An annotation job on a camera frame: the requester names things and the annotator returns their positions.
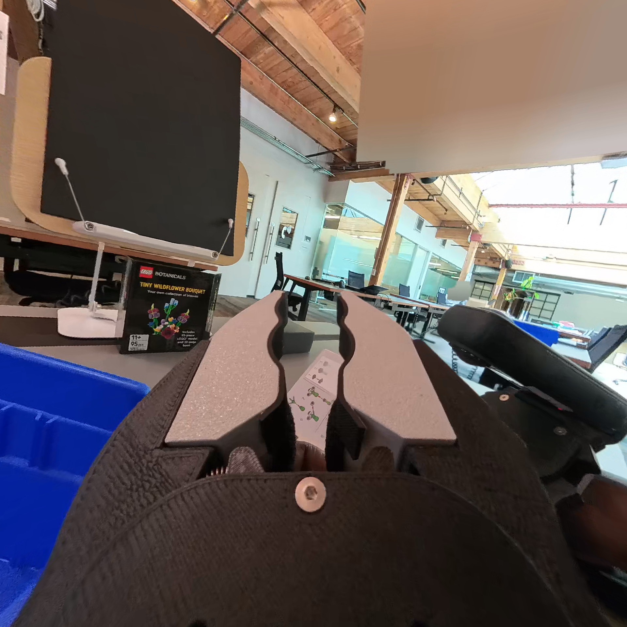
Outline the matte black box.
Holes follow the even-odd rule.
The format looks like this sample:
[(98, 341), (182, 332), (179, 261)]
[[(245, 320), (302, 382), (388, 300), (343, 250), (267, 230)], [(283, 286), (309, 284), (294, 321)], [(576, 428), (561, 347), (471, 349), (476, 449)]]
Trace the matte black box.
[(308, 354), (314, 340), (314, 331), (289, 319), (283, 328), (283, 355)]

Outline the black board on white stand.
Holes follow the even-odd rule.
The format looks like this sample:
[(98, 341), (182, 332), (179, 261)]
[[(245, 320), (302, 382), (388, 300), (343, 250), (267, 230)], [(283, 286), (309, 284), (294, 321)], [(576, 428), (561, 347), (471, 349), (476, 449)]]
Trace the black board on white stand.
[(241, 61), (178, 1), (57, 1), (45, 40), (18, 71), (12, 199), (96, 246), (88, 305), (60, 309), (58, 332), (118, 338), (122, 312), (96, 303), (106, 247), (183, 275), (244, 253)]

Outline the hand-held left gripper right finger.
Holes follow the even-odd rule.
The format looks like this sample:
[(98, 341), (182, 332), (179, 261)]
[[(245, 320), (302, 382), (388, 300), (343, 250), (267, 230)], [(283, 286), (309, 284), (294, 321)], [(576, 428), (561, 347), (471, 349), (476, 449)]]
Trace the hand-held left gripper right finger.
[(451, 426), (410, 335), (355, 292), (337, 299), (342, 364), (329, 414), (329, 461), (365, 461), (378, 448), (453, 446)]

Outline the wooden table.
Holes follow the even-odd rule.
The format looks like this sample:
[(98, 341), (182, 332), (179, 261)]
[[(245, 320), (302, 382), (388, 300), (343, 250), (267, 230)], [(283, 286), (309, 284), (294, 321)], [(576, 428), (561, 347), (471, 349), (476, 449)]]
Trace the wooden table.
[(289, 294), (294, 292), (295, 288), (303, 289), (302, 303), (298, 306), (298, 312), (295, 317), (297, 321), (304, 321), (309, 311), (310, 297), (312, 292), (328, 292), (333, 294), (331, 300), (335, 300), (336, 294), (340, 294), (343, 291), (348, 291), (355, 296), (369, 301), (373, 306), (387, 312), (386, 307), (389, 308), (389, 313), (396, 318), (396, 322), (406, 328), (406, 325), (410, 322), (410, 317), (413, 315), (414, 319), (411, 325), (409, 333), (412, 335), (415, 333), (415, 328), (418, 322), (423, 322), (423, 327), (418, 338), (422, 341), (433, 342), (426, 338), (427, 333), (432, 324), (436, 324), (444, 313), (451, 307), (434, 302), (424, 300), (414, 300), (411, 298), (404, 298), (396, 295), (387, 295), (381, 292), (377, 295), (366, 294), (356, 290), (348, 290), (340, 286), (335, 286), (329, 283), (322, 283), (321, 281), (315, 281), (307, 278), (297, 277), (286, 274), (282, 283), (281, 289), (286, 290), (287, 285), (291, 283), (291, 287), (288, 290)]

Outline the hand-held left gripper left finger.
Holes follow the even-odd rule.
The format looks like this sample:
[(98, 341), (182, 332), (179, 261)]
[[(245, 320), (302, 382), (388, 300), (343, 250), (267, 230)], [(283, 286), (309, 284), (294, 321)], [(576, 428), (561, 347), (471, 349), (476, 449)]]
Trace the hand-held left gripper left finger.
[(238, 447), (262, 461), (294, 461), (283, 332), (287, 295), (272, 292), (210, 340), (165, 437), (169, 447), (210, 446), (226, 460)]

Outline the grey desk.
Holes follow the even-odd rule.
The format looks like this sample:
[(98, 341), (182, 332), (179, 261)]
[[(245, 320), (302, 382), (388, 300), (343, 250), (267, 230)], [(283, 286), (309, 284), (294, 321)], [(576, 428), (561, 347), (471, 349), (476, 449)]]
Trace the grey desk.
[[(8, 332), (9, 345), (21, 346), (37, 354), (136, 380), (150, 388), (185, 356), (137, 352), (122, 355), (112, 344), (70, 344), (69, 339), (57, 338), (56, 319), (57, 310), (52, 308), (1, 306), (1, 330)], [(315, 337), (309, 352), (288, 354), (281, 359), (288, 388), (294, 385), (323, 350), (339, 352), (339, 327), (336, 324), (304, 322), (302, 326), (314, 330)]]

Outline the black office chair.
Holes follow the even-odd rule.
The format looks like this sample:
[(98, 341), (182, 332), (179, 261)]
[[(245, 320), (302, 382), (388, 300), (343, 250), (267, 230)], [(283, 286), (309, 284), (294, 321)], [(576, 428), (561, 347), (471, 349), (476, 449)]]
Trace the black office chair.
[[(283, 270), (283, 253), (276, 252), (275, 253), (275, 264), (277, 269), (277, 277), (275, 283), (273, 284), (271, 291), (284, 291), (286, 285), (286, 279)], [(300, 312), (300, 306), (303, 302), (303, 296), (294, 294), (294, 291), (291, 290), (288, 293), (288, 316), (293, 319), (298, 319), (298, 314)]]

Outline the blue plastic bin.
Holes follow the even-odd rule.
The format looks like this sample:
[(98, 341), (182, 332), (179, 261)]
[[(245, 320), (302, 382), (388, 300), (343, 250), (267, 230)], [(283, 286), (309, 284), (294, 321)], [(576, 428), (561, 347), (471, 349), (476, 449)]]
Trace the blue plastic bin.
[(90, 466), (149, 391), (1, 344), (1, 626), (32, 593)]

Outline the blue plastic crate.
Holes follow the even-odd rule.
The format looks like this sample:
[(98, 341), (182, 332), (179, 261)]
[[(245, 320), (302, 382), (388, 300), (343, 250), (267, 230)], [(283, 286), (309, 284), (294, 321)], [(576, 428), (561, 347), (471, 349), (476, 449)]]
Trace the blue plastic crate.
[(538, 324), (514, 320), (513, 323), (543, 344), (552, 347), (560, 340), (560, 333), (554, 327), (546, 327)]

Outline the person's right hand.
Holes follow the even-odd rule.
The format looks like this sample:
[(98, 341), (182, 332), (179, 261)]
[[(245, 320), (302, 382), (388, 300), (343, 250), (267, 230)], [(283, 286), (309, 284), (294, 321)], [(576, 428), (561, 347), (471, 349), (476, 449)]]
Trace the person's right hand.
[(626, 484), (591, 475), (580, 494), (557, 506), (573, 553), (590, 564), (626, 572)]

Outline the white instruction booklet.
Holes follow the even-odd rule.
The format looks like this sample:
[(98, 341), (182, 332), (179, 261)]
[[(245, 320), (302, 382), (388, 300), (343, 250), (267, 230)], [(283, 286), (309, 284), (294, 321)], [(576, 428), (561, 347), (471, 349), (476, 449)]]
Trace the white instruction booklet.
[(337, 397), (343, 358), (323, 350), (288, 391), (297, 440), (325, 449), (328, 418)]

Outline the black glossy cardboard box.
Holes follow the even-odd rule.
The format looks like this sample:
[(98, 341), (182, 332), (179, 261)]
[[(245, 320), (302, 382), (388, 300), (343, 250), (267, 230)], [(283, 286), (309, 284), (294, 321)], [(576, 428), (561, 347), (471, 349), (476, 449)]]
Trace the black glossy cardboard box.
[(210, 337), (221, 273), (128, 258), (116, 337), (121, 354), (188, 352)]

